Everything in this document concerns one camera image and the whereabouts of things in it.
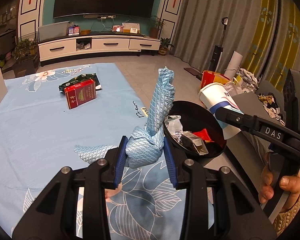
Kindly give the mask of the person's right hand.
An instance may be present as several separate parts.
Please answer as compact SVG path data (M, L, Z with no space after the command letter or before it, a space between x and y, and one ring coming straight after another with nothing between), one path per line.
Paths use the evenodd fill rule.
M264 156L266 159L266 165L261 173L262 181L260 191L258 193L258 199L261 204L270 200L274 195L274 190L271 187L273 174L268 167L268 155L269 152L267 152ZM300 172L294 176L283 176L280 180L280 188L283 189L283 191L289 192L289 196L281 209L281 212L287 212L296 204L300 196Z

